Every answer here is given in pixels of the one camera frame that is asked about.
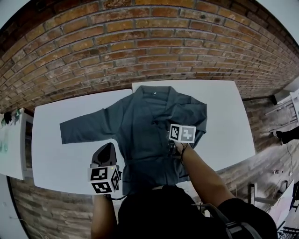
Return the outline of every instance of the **white cube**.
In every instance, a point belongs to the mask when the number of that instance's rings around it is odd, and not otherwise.
[[[171,124],[169,131],[169,139],[179,143],[194,143],[195,133],[195,126]]]
[[[120,176],[116,165],[88,169],[88,181],[97,194],[108,194],[116,191]]]

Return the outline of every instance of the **hand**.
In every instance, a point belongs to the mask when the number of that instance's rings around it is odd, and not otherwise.
[[[176,145],[177,149],[178,149],[178,152],[180,154],[182,154],[182,151],[185,147],[189,147],[189,144],[188,143],[178,143],[178,142],[175,142],[174,141],[174,144]]]

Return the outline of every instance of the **gray shirt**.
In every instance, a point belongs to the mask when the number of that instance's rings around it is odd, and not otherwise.
[[[170,151],[170,124],[196,126],[194,148],[206,132],[206,104],[172,87],[140,86],[107,109],[60,124],[62,143],[115,139],[125,161],[123,194],[189,180]]]

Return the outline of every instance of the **bracelet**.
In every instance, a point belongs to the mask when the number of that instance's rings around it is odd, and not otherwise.
[[[186,144],[186,147],[184,147],[183,145],[183,150],[182,150],[182,153],[181,153],[181,161],[183,160],[183,153],[185,152],[185,149],[188,147],[188,144]]]

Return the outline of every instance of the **dark sleeve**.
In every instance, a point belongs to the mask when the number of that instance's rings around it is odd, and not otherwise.
[[[60,124],[62,144],[107,140],[117,134],[131,96],[112,106]]]
[[[277,228],[272,217],[254,205],[233,198],[221,203],[218,209],[231,221],[248,223],[263,239],[277,238]]]

